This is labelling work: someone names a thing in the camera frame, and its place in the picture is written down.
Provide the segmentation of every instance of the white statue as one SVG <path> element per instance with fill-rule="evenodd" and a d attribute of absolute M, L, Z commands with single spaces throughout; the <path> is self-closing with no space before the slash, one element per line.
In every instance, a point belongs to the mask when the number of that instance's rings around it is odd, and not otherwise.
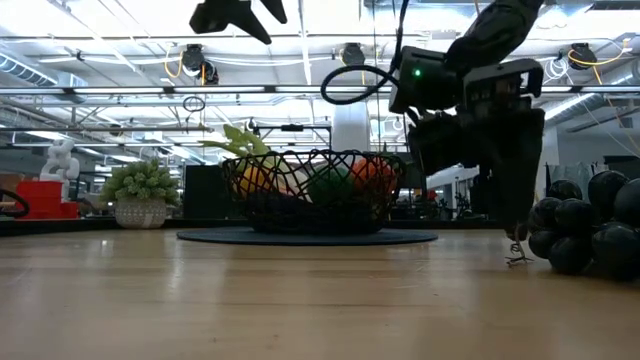
<path fill-rule="evenodd" d="M 60 181 L 62 183 L 61 198 L 68 200 L 69 180 L 74 180 L 80 175 L 80 163 L 78 159 L 71 157 L 71 150 L 75 146 L 73 140 L 56 140 L 47 151 L 49 159 L 40 171 L 40 181 Z"/>

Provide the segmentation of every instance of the red box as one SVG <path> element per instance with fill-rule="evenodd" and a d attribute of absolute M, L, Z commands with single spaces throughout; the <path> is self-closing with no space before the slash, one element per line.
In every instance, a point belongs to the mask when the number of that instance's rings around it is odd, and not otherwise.
<path fill-rule="evenodd" d="M 22 181 L 16 192 L 28 203 L 31 211 L 21 219 L 76 219 L 78 204 L 63 203 L 62 183 L 57 181 Z"/>

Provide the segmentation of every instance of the white column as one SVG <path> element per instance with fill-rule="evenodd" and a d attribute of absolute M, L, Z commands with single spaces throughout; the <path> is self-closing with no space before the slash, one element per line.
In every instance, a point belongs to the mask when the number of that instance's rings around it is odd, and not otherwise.
<path fill-rule="evenodd" d="M 365 102 L 336 106 L 332 126 L 334 151 L 369 151 L 371 125 Z"/>

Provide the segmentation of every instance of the wire fruit basket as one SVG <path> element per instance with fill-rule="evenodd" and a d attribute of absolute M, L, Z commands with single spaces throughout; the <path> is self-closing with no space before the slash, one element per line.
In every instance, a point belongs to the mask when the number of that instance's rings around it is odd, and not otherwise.
<path fill-rule="evenodd" d="M 267 153 L 226 160 L 234 202 L 259 232 L 379 231 L 398 198 L 400 158 L 359 151 Z"/>

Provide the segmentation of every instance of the ceiling duct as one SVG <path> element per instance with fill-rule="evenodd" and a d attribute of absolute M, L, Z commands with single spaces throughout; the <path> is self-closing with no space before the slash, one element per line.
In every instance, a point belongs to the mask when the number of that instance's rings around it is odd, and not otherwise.
<path fill-rule="evenodd" d="M 0 50 L 0 71 L 39 87 L 83 87 L 88 85 L 85 80 L 67 72 L 39 70 L 38 66 L 7 49 Z M 76 104 L 86 100 L 86 96 L 80 95 L 59 95 L 56 97 Z"/>
<path fill-rule="evenodd" d="M 602 75 L 605 85 L 640 85 L 640 59 L 632 60 Z M 547 126 L 558 125 L 589 111 L 601 108 L 607 100 L 601 93 L 578 95 L 564 101 L 543 106 L 547 112 Z"/>

